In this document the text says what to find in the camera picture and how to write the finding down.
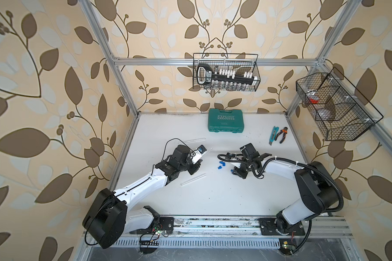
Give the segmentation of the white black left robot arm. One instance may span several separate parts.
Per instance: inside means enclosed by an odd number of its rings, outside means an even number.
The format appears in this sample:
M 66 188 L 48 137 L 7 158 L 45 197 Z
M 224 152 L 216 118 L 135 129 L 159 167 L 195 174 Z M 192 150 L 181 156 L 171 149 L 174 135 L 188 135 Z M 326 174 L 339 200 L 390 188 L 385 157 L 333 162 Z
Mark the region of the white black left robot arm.
M 103 249 L 112 246 L 123 233 L 136 232 L 159 236 L 168 231 L 168 225 L 160 222 L 160 215 L 150 206 L 138 211 L 133 207 L 155 191 L 165 187 L 182 172 L 195 174 L 207 149 L 201 145 L 191 150 L 178 145 L 174 152 L 155 164 L 151 172 L 134 183 L 110 191 L 101 190 L 92 203 L 82 225 L 86 234 Z

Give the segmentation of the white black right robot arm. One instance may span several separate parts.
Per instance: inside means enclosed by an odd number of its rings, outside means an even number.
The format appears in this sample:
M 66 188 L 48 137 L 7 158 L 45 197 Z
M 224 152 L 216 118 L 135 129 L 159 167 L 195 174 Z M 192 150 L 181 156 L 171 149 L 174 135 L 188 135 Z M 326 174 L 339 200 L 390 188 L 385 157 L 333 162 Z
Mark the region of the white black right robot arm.
M 302 164 L 269 153 L 260 154 L 252 144 L 240 150 L 239 154 L 227 153 L 222 160 L 233 164 L 233 175 L 245 179 L 251 172 L 262 179 L 265 174 L 274 174 L 296 182 L 299 191 L 299 199 L 278 212 L 274 219 L 259 219 L 263 235 L 287 236 L 297 230 L 304 235 L 303 221 L 343 209 L 343 193 L 321 163 Z

